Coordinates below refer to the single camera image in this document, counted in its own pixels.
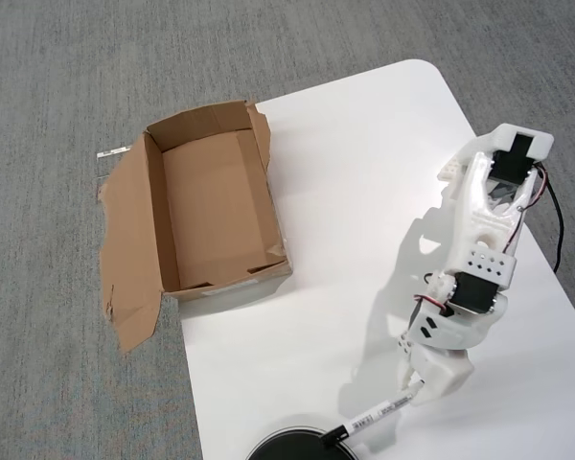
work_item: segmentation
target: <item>cardboard box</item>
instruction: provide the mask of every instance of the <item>cardboard box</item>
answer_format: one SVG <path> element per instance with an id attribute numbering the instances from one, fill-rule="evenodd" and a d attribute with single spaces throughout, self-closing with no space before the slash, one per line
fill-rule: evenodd
<path id="1" fill-rule="evenodd" d="M 270 130 L 245 102 L 149 126 L 102 186 L 103 308 L 129 351 L 166 293 L 191 300 L 290 273 L 266 185 Z"/>

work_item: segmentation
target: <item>carpet floor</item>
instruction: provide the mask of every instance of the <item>carpet floor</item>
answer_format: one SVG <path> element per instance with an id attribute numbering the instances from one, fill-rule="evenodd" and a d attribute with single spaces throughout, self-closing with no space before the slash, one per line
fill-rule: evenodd
<path id="1" fill-rule="evenodd" d="M 407 58 L 476 132 L 556 136 L 575 306 L 575 0 L 0 2 L 0 459 L 201 458 L 176 303 L 127 356 L 101 314 L 95 152 L 186 107 Z M 553 264 L 547 195 L 527 222 Z"/>

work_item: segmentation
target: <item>marker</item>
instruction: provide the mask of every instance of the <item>marker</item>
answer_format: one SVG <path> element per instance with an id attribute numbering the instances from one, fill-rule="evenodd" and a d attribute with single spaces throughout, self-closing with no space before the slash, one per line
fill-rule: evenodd
<path id="1" fill-rule="evenodd" d="M 331 429 L 326 434 L 323 434 L 321 437 L 322 443 L 324 443 L 324 446 L 327 448 L 336 446 L 338 443 L 349 438 L 351 435 L 358 433 L 364 428 L 396 412 L 401 407 L 405 407 L 413 398 L 415 398 L 415 395 L 418 394 L 423 386 L 424 382 L 421 380 L 412 383 L 394 400 L 384 401 L 372 409 L 369 409 L 357 417 L 354 417 L 345 425 L 338 426 L 335 429 Z"/>

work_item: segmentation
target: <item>red wire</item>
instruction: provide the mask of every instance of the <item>red wire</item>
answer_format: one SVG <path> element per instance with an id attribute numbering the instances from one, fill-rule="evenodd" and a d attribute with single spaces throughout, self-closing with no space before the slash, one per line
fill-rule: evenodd
<path id="1" fill-rule="evenodd" d="M 544 168 L 542 165 L 535 165 L 535 168 L 541 171 L 541 173 L 543 174 L 543 179 L 540 183 L 539 191 L 533 197 L 533 199 L 530 200 L 530 203 L 528 203 L 528 206 L 524 208 L 524 211 L 537 204 L 537 201 L 541 199 L 541 197 L 543 196 L 543 192 L 545 192 L 545 187 L 547 186 L 547 169 Z"/>
<path id="2" fill-rule="evenodd" d="M 543 179 L 540 183 L 539 191 L 530 200 L 530 203 L 528 203 L 528 206 L 526 206 L 522 210 L 522 212 L 521 212 L 522 214 L 519 217 L 519 221 L 517 222 L 516 230 L 514 230 L 514 233 L 511 234 L 511 238 L 507 241 L 507 244 L 505 244 L 505 248 L 502 250 L 503 253 L 507 252 L 507 249 L 509 248 L 509 246 L 513 242 L 514 238 L 518 234 L 519 227 L 521 226 L 521 222 L 524 218 L 524 211 L 526 211 L 528 208 L 531 208 L 535 204 L 537 204 L 537 201 L 539 201 L 541 199 L 541 197 L 543 196 L 543 192 L 545 192 L 545 187 L 547 186 L 547 169 L 544 168 L 543 165 L 535 165 L 535 168 L 537 168 L 543 175 Z"/>
<path id="3" fill-rule="evenodd" d="M 434 300 L 432 297 L 429 297 L 427 295 L 422 295 L 422 294 L 416 294 L 413 296 L 413 298 L 415 300 L 419 300 L 419 299 L 424 299 L 427 302 L 430 302 L 432 305 L 436 305 L 437 307 L 439 307 L 441 310 L 445 311 L 446 310 L 446 306 L 443 305 L 441 302 L 439 302 L 438 300 Z"/>

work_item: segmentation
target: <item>black circular base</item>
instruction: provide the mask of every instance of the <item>black circular base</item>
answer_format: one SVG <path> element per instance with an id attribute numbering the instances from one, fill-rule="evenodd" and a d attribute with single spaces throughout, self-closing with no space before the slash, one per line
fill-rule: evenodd
<path id="1" fill-rule="evenodd" d="M 247 460 L 357 460 L 344 446 L 326 448 L 321 431 L 290 428 L 262 441 Z"/>

